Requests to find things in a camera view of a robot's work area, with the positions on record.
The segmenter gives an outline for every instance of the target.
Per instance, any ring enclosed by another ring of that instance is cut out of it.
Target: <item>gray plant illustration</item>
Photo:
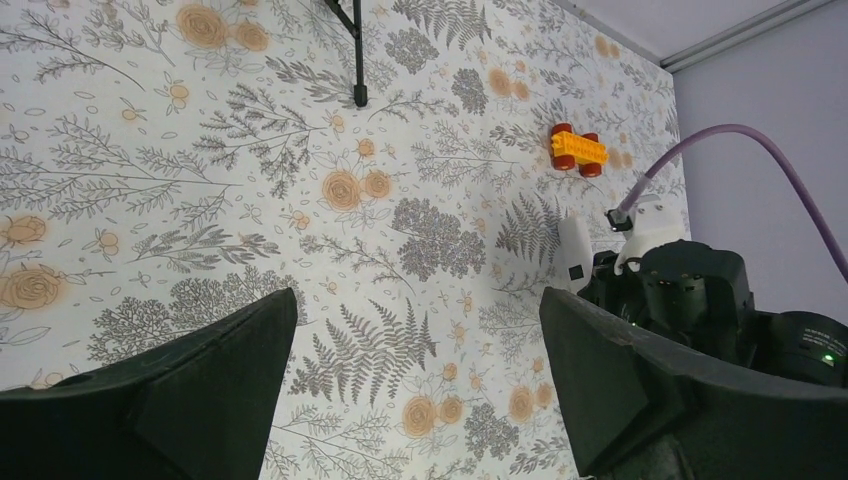
[[[411,113],[418,115],[420,119],[424,119],[427,114],[435,116],[442,112],[452,117],[459,115],[459,109],[456,105],[444,98],[426,100],[423,96],[421,90],[410,93],[408,97],[403,90],[398,90],[389,95],[389,104],[372,113],[368,120],[370,121],[377,115],[387,115],[409,123],[409,114]]]
[[[518,427],[505,417],[496,417],[490,403],[474,405],[465,419],[465,446],[478,461],[487,450],[492,458],[503,460],[518,446]]]
[[[280,289],[291,287],[298,304],[298,325],[307,323],[305,297],[298,282],[273,270],[260,273],[247,266],[243,274],[230,273],[220,282],[189,278],[171,288],[170,306],[159,300],[124,297],[116,308],[107,308],[94,319],[99,333],[91,336],[89,360],[104,365],[121,361],[200,327]]]
[[[150,7],[142,0],[137,0],[136,5],[129,1],[100,2],[92,0],[95,8],[91,9],[90,16],[85,17],[88,25],[82,28],[82,33],[88,38],[86,41],[92,47],[103,45],[116,52],[124,47],[139,48],[161,55],[172,67],[176,66],[162,50],[162,35],[168,30],[168,23],[156,23],[150,18]],[[124,20],[119,17],[118,9],[125,12],[133,21],[138,23],[144,34],[136,30],[127,31]]]
[[[58,18],[24,10],[21,19],[24,23],[16,27],[0,26],[0,49],[9,53],[56,50],[67,55],[52,56],[47,62],[38,63],[35,79],[40,83],[45,83],[48,78],[58,79],[65,72],[79,70],[93,74],[107,68],[144,90],[144,87],[126,72],[80,50],[80,38],[74,35],[72,30],[67,29],[64,35],[59,32]]]
[[[298,438],[299,445],[270,441],[265,450],[266,471],[280,479],[299,478],[308,469],[315,476],[307,476],[321,480],[400,480],[411,457],[405,449],[387,448],[386,434],[393,426],[391,416],[382,410],[351,421],[347,415],[299,405],[289,422],[275,423],[271,431],[272,437],[282,432]],[[302,452],[305,465],[293,451]]]
[[[286,105],[277,105],[262,87],[243,83],[229,91],[229,113],[216,110],[201,123],[206,129],[226,135],[201,135],[195,150],[211,154],[213,165],[235,168],[240,155],[259,158],[259,168],[274,184],[271,194],[285,198],[300,169],[311,158],[309,137],[319,127],[306,123],[303,115]]]
[[[356,108],[351,94],[353,79],[333,73],[329,70],[316,72],[303,62],[287,62],[280,58],[268,58],[266,65],[277,72],[277,78],[284,83],[305,83],[306,91],[318,103],[338,102],[344,108]]]
[[[477,70],[471,68],[460,68],[453,75],[451,92],[462,100],[462,108],[474,115],[483,115],[489,97],[483,87],[483,81]]]
[[[521,452],[509,466],[510,475],[528,474],[536,469],[546,470],[562,463],[562,456],[571,451],[568,438],[557,435],[549,440],[536,439],[530,452]]]
[[[492,30],[486,23],[486,7],[477,10],[475,0],[398,0],[392,10],[415,22],[416,27],[423,25],[427,33],[436,40],[445,33],[445,45],[450,47],[456,40],[460,50],[472,39],[492,38]]]
[[[537,345],[542,341],[537,310],[512,299],[497,300],[492,306],[480,308],[480,329],[498,337],[506,362],[514,362],[525,345]]]
[[[76,115],[59,118],[50,135],[60,140],[50,147],[52,166],[14,147],[0,152],[0,207],[48,209],[51,218],[70,223],[112,205],[148,214],[185,199],[183,187],[203,186],[215,195],[182,200],[172,210],[183,227],[197,228],[229,206],[226,191],[234,184],[209,180],[206,163],[197,157],[145,147],[133,157],[100,125]]]
[[[438,268],[462,278],[469,269],[480,273],[486,263],[483,239],[462,231],[459,218],[440,213],[430,200],[404,198],[398,202],[392,229],[409,235],[398,254],[403,270],[418,275],[422,282]]]
[[[586,91],[579,87],[579,83],[571,75],[545,69],[539,70],[539,75],[545,83],[557,87],[559,94],[563,97],[576,100],[586,98]]]
[[[359,237],[355,237],[353,239],[354,246],[352,248],[345,247],[342,245],[341,241],[337,238],[330,237],[329,235],[323,235],[321,239],[314,235],[306,235],[305,237],[300,239],[300,248],[303,249],[303,253],[307,255],[312,253],[321,253],[324,250],[329,250],[332,252],[332,260],[335,263],[342,263],[345,261],[351,262],[351,270],[354,273],[358,273],[363,268],[372,268],[378,271],[374,278],[371,280],[373,284],[383,283],[383,282],[403,282],[412,293],[415,293],[415,290],[412,288],[412,285],[406,281],[403,276],[395,270],[395,262],[389,258],[389,252],[387,252],[382,247],[377,247],[373,250],[368,250],[368,245],[360,239]]]
[[[551,205],[536,194],[536,200],[518,194],[512,211],[506,211],[495,246],[525,260],[551,263],[560,245],[558,225],[562,219],[559,202]]]
[[[218,225],[208,225],[191,235],[181,230],[171,230],[161,235],[145,237],[132,250],[138,256],[130,263],[147,259],[167,259],[168,269],[179,273],[192,270],[214,270],[215,264],[224,260],[233,265],[246,265],[256,257],[269,258],[279,255],[276,243],[269,242],[258,233],[239,234],[238,241],[224,233]]]
[[[513,123],[509,128],[498,125],[489,131],[489,138],[497,140],[507,147],[518,147],[522,152],[537,152],[547,150],[548,131],[544,133],[529,129],[521,124]]]
[[[344,327],[330,319],[326,322],[332,346],[313,334],[316,356],[314,359],[303,357],[303,368],[295,370],[290,393],[309,392],[313,397],[323,394],[327,400],[332,400],[336,388],[342,402],[350,394],[350,400],[357,403],[370,381],[369,402],[374,406],[384,385],[388,388],[388,398],[395,398],[401,379],[413,365],[426,370],[427,354],[436,356],[427,313],[419,324],[412,303],[407,299],[406,321],[401,322],[395,313],[373,300],[370,302],[379,320],[355,315],[342,305]]]
[[[438,182],[447,188],[467,181],[489,183],[498,193],[504,193],[512,185],[515,180],[512,169],[517,162],[505,160],[496,142],[475,137],[466,140],[444,120],[436,122],[433,133],[437,135],[435,149],[424,142],[412,145],[421,180]],[[496,165],[506,169],[496,171]]]
[[[428,60],[439,57],[430,39],[414,28],[389,33],[386,53],[413,75],[420,72]]]

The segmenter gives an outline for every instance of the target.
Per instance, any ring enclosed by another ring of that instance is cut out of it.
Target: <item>purple wall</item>
[[[681,136],[717,123],[763,131],[787,154],[848,250],[848,1],[674,76]],[[745,259],[762,310],[848,324],[848,285],[771,157],[713,137],[684,154],[692,238]]]

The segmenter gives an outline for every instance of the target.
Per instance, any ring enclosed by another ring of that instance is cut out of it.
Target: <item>ceiling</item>
[[[783,0],[559,0],[595,17],[657,59],[668,58]]]

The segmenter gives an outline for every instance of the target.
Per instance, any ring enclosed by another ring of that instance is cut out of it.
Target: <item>yellow lego toy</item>
[[[597,133],[575,135],[570,123],[560,123],[551,129],[553,167],[571,170],[580,166],[580,175],[597,177],[603,172],[609,154],[607,147],[598,141]]]

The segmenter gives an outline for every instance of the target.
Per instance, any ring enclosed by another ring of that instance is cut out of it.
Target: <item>orange rose print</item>
[[[324,198],[335,210],[343,212],[359,206],[359,182],[350,172],[333,172],[324,179]]]
[[[512,93],[512,82],[509,76],[500,68],[489,70],[489,86],[496,95],[508,97]]]
[[[524,82],[515,82],[512,84],[512,93],[522,102],[530,100],[530,89]]]
[[[9,228],[0,231],[0,236],[5,237],[6,241],[12,245],[37,242],[41,240],[47,230],[47,224],[44,223],[44,220],[32,215],[20,217],[16,220],[6,218],[9,219]]]
[[[548,408],[554,398],[554,389],[547,382],[539,385],[536,389],[536,405]]]
[[[424,437],[433,431],[436,406],[428,397],[413,397],[403,408],[403,429],[410,437]]]
[[[362,157],[373,157],[374,142],[370,138],[363,138],[359,141],[359,145],[357,146],[356,151],[358,151],[359,155]]]
[[[177,13],[177,27],[186,41],[200,48],[222,47],[227,40],[227,24],[221,15],[203,5],[186,5]]]
[[[595,50],[598,51],[598,54],[602,57],[609,56],[609,44],[607,43],[607,39],[602,35],[598,35],[595,37]]]
[[[452,382],[456,379],[457,367],[455,363],[449,363],[445,365],[445,369],[442,372],[442,378],[445,380]]]
[[[450,396],[439,405],[439,419],[452,425],[462,418],[462,400],[459,397]]]
[[[250,22],[239,24],[236,28],[236,33],[233,36],[239,45],[251,52],[261,52],[265,50],[268,48],[268,42],[270,41],[270,37],[268,37],[268,33],[265,29],[262,28],[262,25]]]
[[[362,189],[373,198],[385,197],[392,188],[392,179],[379,170],[370,172],[362,183]]]
[[[509,397],[509,417],[516,423],[525,423],[533,415],[533,394],[527,387],[516,387]]]
[[[20,270],[0,278],[0,303],[11,308],[35,310],[50,305],[59,295],[58,278],[43,270]]]

